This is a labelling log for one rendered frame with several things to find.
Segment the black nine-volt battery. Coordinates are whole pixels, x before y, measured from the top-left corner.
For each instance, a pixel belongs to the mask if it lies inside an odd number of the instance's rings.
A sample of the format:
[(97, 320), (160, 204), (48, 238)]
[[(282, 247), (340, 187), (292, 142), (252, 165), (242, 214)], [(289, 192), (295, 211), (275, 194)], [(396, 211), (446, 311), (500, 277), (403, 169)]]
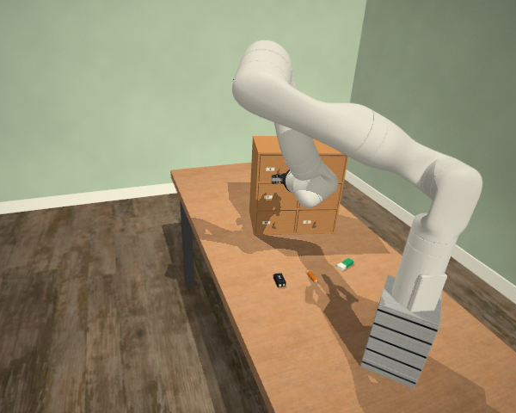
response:
[(274, 281), (277, 285), (277, 287), (285, 287), (286, 286), (286, 280), (282, 273), (273, 274)]

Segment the brown wooden chest of drawers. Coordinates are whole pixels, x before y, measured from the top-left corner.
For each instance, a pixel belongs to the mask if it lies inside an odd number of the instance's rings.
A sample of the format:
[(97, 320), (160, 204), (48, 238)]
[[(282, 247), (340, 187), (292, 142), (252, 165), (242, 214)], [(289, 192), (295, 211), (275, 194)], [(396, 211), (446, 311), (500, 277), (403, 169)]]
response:
[[(336, 149), (325, 145), (322, 142), (319, 142), (315, 139), (314, 143), (316, 145), (317, 151), (319, 155), (344, 155), (337, 151)], [(285, 235), (285, 234), (325, 234), (325, 233), (335, 233), (335, 227), (339, 212), (339, 207), (341, 203), (341, 194), (343, 189), (343, 184), (345, 180), (345, 174), (347, 170), (347, 160), (348, 156), (346, 156), (345, 167), (343, 171), (342, 181), (339, 182), (341, 184), (341, 191), (339, 195), (337, 208), (299, 208), (299, 202), (297, 203), (297, 208), (278, 208), (278, 209), (257, 209), (257, 196), (258, 196), (258, 183), (272, 183), (272, 182), (259, 182), (259, 166), (260, 166), (260, 154), (269, 154), (269, 155), (282, 155), (280, 151), (279, 142), (277, 136), (253, 136), (252, 143), (252, 162), (251, 162), (251, 181), (250, 181), (250, 199), (249, 199), (249, 214), (251, 218), (251, 224), (253, 228), (254, 235)], [(296, 233), (297, 221), (298, 221), (298, 210), (324, 210), (324, 209), (336, 209), (335, 215), (335, 224), (333, 232), (306, 232), (306, 233)], [(263, 233), (256, 234), (256, 211), (257, 210), (296, 210), (295, 217), (295, 225), (293, 233)]]

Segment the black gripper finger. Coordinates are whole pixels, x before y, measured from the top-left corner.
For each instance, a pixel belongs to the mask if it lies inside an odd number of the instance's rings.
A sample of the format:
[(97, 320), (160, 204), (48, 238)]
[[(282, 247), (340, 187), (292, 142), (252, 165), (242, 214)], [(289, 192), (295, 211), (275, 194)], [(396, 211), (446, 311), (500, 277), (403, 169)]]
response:
[(276, 175), (272, 175), (272, 184), (275, 184), (275, 183), (278, 183), (278, 182), (282, 182), (282, 178), (280, 178), (281, 176), (284, 176), (285, 173), (283, 174), (276, 174)]

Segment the brown wooden drawer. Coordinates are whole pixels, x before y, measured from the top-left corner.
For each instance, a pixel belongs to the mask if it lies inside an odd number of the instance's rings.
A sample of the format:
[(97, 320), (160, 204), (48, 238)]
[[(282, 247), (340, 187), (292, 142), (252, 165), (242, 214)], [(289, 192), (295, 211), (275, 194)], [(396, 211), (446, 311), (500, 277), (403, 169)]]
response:
[(296, 233), (333, 232), (336, 209), (298, 210)]
[(280, 175), (288, 170), (282, 155), (260, 154), (259, 182), (271, 182), (272, 175)]
[(293, 233), (296, 210), (257, 210), (256, 234)]
[[(333, 194), (331, 194), (328, 198), (326, 198), (325, 200), (320, 202), (317, 206), (314, 206), (312, 208), (337, 208), (340, 191), (341, 191), (341, 184), (339, 183), (337, 190)], [(306, 207), (302, 206), (299, 203), (299, 208), (306, 208)]]
[(322, 161), (329, 167), (337, 176), (338, 181), (342, 181), (343, 171), (346, 162), (345, 155), (320, 155)]
[(297, 203), (283, 183), (258, 183), (257, 209), (297, 208)]

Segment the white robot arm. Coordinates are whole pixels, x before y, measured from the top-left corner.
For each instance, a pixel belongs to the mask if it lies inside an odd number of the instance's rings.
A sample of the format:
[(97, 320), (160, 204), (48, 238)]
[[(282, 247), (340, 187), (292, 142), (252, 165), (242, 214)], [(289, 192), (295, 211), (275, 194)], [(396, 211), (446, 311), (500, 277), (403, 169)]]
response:
[(247, 48), (232, 94), (241, 107), (274, 122), (290, 170), (286, 187), (303, 207), (317, 206), (339, 184), (313, 139), (364, 165), (401, 176), (433, 200), (429, 212), (413, 220), (391, 293), (410, 311), (434, 311), (458, 236), (482, 192), (480, 173), (415, 142), (363, 105), (320, 102), (298, 91), (288, 53), (271, 40)]

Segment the green and white eraser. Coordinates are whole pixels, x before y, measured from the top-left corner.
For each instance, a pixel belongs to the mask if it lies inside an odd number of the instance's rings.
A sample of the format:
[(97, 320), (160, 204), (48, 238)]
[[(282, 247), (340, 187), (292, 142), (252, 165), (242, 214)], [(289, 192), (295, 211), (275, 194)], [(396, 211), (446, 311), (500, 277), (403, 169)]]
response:
[(348, 258), (345, 261), (337, 264), (337, 268), (342, 271), (342, 270), (350, 267), (351, 265), (353, 265), (353, 263), (354, 263), (354, 261), (352, 259)]

